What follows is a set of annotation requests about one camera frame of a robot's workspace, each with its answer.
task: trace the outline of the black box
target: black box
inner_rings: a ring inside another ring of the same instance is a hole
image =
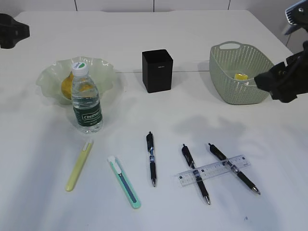
[[[172,66],[166,50],[142,52],[142,79],[148,93],[171,89]]]

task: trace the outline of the green woven basket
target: green woven basket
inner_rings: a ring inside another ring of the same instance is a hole
[[[223,100],[230,104],[265,100],[269,93],[257,88],[254,77],[273,66],[260,50],[248,44],[229,41],[211,48],[211,79]],[[236,80],[235,74],[246,74],[248,80]]]

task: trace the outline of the wavy glass bowl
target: wavy glass bowl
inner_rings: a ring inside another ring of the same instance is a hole
[[[56,61],[55,64],[42,71],[36,84],[41,87],[44,96],[52,97],[62,105],[72,104],[72,101],[62,94],[61,83],[69,76],[71,65],[75,62],[85,62],[88,64],[89,76],[97,86],[101,102],[104,103],[105,107],[110,106],[114,99],[123,92],[120,80],[110,63],[102,59],[80,56]]]

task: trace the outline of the black ballpoint pen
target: black ballpoint pen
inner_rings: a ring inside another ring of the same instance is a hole
[[[153,134],[149,132],[146,136],[146,142],[148,144],[148,152],[150,153],[150,171],[151,171],[151,180],[152,184],[155,187],[156,185],[156,165],[155,165],[155,156],[154,156],[154,142]]]
[[[236,165],[232,164],[215,145],[210,143],[208,145],[210,145],[210,151],[212,154],[217,156],[219,160],[226,160],[226,163],[230,166],[232,172],[234,172],[252,191],[261,195],[259,189],[255,186],[255,184],[251,182],[250,179],[248,179],[247,176],[245,176],[244,173],[242,173]]]
[[[182,153],[183,153],[183,155],[184,155],[184,157],[185,157],[185,159],[187,161],[188,166],[191,167],[192,169],[194,169],[195,167],[194,167],[194,161],[193,161],[192,155],[191,155],[188,147],[185,144],[183,144]],[[202,181],[202,178],[200,176],[199,171],[198,170],[194,170],[193,174],[194,174],[194,177],[196,179],[196,182],[197,182],[197,184],[199,186],[199,189],[200,189],[200,192],[201,192],[203,198],[210,205],[211,204],[210,197],[209,197],[208,192],[207,192],[207,190],[205,188],[205,185],[204,185],[204,183]]]

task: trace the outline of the clear plastic ruler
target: clear plastic ruler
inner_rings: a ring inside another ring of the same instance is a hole
[[[249,166],[250,163],[244,155],[238,155],[228,159],[232,164],[236,165],[238,168],[243,168]],[[186,172],[181,172],[175,177],[180,181],[182,186],[190,185],[196,183],[194,171],[198,170],[202,180],[213,178],[221,174],[231,172],[231,168],[225,165],[226,160],[215,162],[209,165],[191,169]]]

